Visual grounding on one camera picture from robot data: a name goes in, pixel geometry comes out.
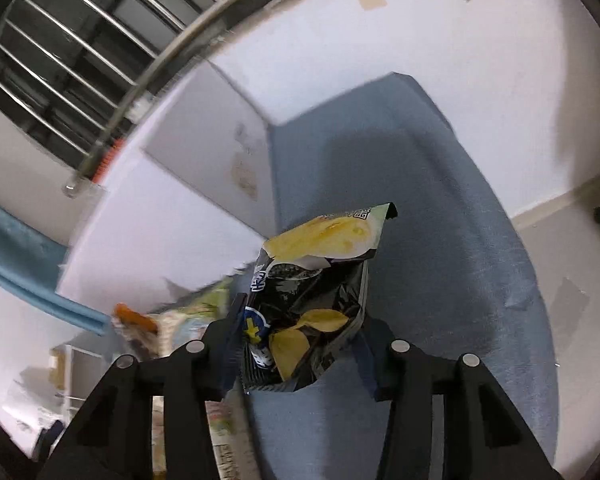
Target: white wall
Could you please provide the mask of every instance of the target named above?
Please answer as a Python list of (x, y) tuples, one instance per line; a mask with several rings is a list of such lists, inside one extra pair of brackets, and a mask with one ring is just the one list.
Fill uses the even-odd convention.
[(47, 368), (49, 349), (80, 332), (0, 287), (0, 422), (24, 449), (32, 446), (36, 435), (19, 431), (16, 421), (2, 410), (7, 390), (25, 368)]
[(297, 0), (213, 56), (275, 123), (413, 75), (515, 216), (600, 173), (600, 30), (579, 0)]
[(67, 244), (89, 202), (85, 192), (62, 194), (71, 169), (30, 140), (0, 111), (0, 206), (61, 244)]

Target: handrail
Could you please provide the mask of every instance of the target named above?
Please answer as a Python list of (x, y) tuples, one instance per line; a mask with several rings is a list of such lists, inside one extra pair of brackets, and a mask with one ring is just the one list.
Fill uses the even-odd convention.
[(206, 28), (221, 16), (229, 7), (239, 0), (218, 0), (205, 12), (200, 14), (187, 28), (185, 28), (170, 44), (153, 60), (151, 65), (142, 73), (138, 81), (132, 86), (109, 119), (105, 129), (92, 146), (89, 154), (82, 160), (78, 169), (74, 172), (67, 184), (64, 186), (64, 194), (74, 198), (80, 193), (82, 184), (87, 176), (93, 174), (100, 164), (112, 133), (124, 119), (127, 111), (151, 84), (157, 74), (182, 52), (193, 40), (195, 40)]

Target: yellow potato chip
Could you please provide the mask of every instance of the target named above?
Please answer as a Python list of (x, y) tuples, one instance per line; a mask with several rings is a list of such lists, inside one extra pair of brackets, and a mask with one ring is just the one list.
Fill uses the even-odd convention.
[(310, 326), (320, 332), (336, 332), (347, 324), (349, 318), (337, 310), (316, 308), (300, 316), (295, 328)]
[(269, 349), (283, 381), (293, 374), (300, 359), (309, 349), (306, 336), (295, 328), (287, 328), (269, 336)]
[(264, 243), (267, 254), (292, 262), (302, 256), (353, 258), (364, 254), (374, 241), (368, 220), (353, 216), (318, 217)]

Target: metal railing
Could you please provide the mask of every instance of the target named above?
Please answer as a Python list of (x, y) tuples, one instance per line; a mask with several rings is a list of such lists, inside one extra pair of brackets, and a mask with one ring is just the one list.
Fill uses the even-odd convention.
[(160, 71), (183, 51), (187, 45), (191, 44), (213, 21), (218, 19), (229, 7), (239, 0), (218, 0), (215, 4), (209, 7), (205, 12), (189, 25), (182, 33), (175, 38), (165, 48), (160, 56), (158, 56), (149, 67), (140, 76), (136, 84), (126, 93), (118, 108), (113, 113), (106, 128), (100, 134), (100, 137), (92, 147), (89, 155), (83, 160), (82, 164), (75, 171), (71, 180), (65, 185), (64, 193), (69, 197), (75, 197), (79, 192), (80, 185), (85, 180), (86, 176), (93, 173), (100, 164), (104, 155), (104, 150), (108, 146), (108, 141), (115, 129), (118, 127), (122, 119), (125, 117), (129, 108), (134, 104), (146, 90), (148, 85), (160, 73)]
[[(52, 96), (56, 102), (61, 104), (65, 111), (70, 112), (73, 117), (79, 118), (89, 128), (92, 128), (91, 132), (88, 133), (89, 138), (76, 134), (71, 128), (64, 132), (61, 131), (63, 129), (61, 126), (66, 126), (67, 123), (53, 124), (57, 117), (49, 111), (51, 101), (48, 101), (45, 109), (40, 111), (40, 107), (36, 106), (36, 104), (40, 103), (35, 99), (37, 95), (35, 90), (32, 90), (27, 84), (18, 85), (17, 82), (14, 83), (16, 80), (13, 77), (11, 79), (8, 76), (6, 79), (5, 76), (0, 77), (0, 90), (6, 96), (31, 118), (44, 126), (51, 134), (63, 140), (68, 146), (76, 150), (79, 155), (84, 156), (82, 161), (77, 164), (77, 170), (64, 188), (64, 193), (70, 197), (76, 196), (81, 184), (95, 172), (106, 149), (110, 146), (111, 137), (125, 134), (123, 129), (121, 129), (122, 123), (129, 117), (129, 111), (135, 102), (144, 96), (149, 86), (163, 73), (170, 62), (179, 56), (188, 46), (192, 45), (197, 38), (200, 38), (205, 31), (208, 31), (213, 23), (240, 0), (209, 0), (210, 6), (202, 10), (189, 24), (184, 23), (181, 17), (176, 15), (174, 9), (168, 8), (165, 0), (162, 2), (159, 0), (136, 0), (136, 2), (139, 2), (152, 14), (157, 16), (168, 29), (177, 34), (162, 50), (156, 48), (151, 41), (147, 41), (142, 34), (136, 33), (119, 16), (116, 16), (116, 7), (103, 8), (107, 6), (101, 6), (94, 0), (75, 1), (80, 2), (79, 5), (89, 9), (90, 12), (97, 14), (102, 22), (109, 24), (117, 33), (133, 43), (146, 55), (148, 63), (142, 72), (135, 75), (131, 74), (128, 68), (121, 68), (113, 58), (110, 58), (108, 54), (101, 51), (100, 47), (93, 43), (93, 37), (91, 39), (85, 38), (81, 33), (76, 32), (77, 29), (75, 27), (65, 23), (66, 20), (64, 22), (60, 16), (62, 12), (58, 12), (58, 10), (63, 9), (56, 9), (54, 11), (49, 8), (48, 4), (45, 5), (40, 0), (14, 0), (10, 8), (6, 11), (2, 26), (0, 27), (0, 62), (2, 63), (2, 74), (4, 75), (5, 70), (4, 63), (8, 61), (11, 66), (17, 67), (22, 74), (39, 85), (40, 88), (43, 88), (49, 96)], [(122, 0), (115, 1), (117, 5), (120, 5)], [(37, 30), (32, 30), (29, 24), (20, 23), (22, 20), (18, 22), (18, 20), (12, 17), (14, 4), (17, 2), (24, 4), (29, 9), (27, 12), (33, 12), (35, 16), (40, 17), (40, 20), (48, 24), (48, 27), (59, 31), (64, 35), (66, 40), (75, 44), (80, 49), (79, 56), (84, 56), (87, 53), (87, 55), (93, 57), (100, 64), (99, 70), (101, 72), (103, 70), (110, 71), (110, 75), (108, 76), (113, 76), (118, 81), (117, 88), (124, 91), (124, 95), (122, 92), (120, 93), (120, 95), (123, 95), (122, 99), (113, 98), (110, 92), (107, 95), (102, 85), (97, 84), (93, 79), (93, 73), (91, 73), (91, 76), (80, 73), (75, 61), (72, 63), (63, 59), (63, 56), (58, 55), (52, 47), (45, 44), (48, 42), (43, 41), (39, 37), (40, 34)], [(8, 44), (4, 44), (3, 39), (7, 32), (8, 34), (14, 34), (14, 37), (19, 38), (19, 41), (24, 42), (24, 45), (29, 45), (29, 49), (42, 54), (48, 62), (50, 61), (51, 66), (55, 67), (53, 70), (57, 70), (62, 75), (64, 86), (61, 89), (56, 88), (54, 83), (48, 80), (48, 77), (44, 77), (41, 72), (37, 72), (31, 64), (27, 64), (26, 58), (30, 58), (30, 56), (22, 56), (19, 51), (16, 51)], [(87, 91), (86, 94), (91, 95), (91, 98), (83, 98), (80, 101), (74, 98), (75, 95), (67, 95), (66, 89), (70, 84), (69, 81), (73, 81), (72, 84), (77, 84), (79, 88), (85, 89)], [(100, 103), (97, 113), (94, 113), (93, 98), (96, 99), (96, 102)]]

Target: floor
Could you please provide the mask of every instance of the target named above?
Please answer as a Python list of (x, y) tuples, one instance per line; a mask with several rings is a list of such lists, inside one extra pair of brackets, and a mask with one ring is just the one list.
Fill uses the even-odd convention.
[(600, 189), (520, 236), (546, 302), (558, 368), (560, 422), (555, 467), (581, 478), (600, 453)]

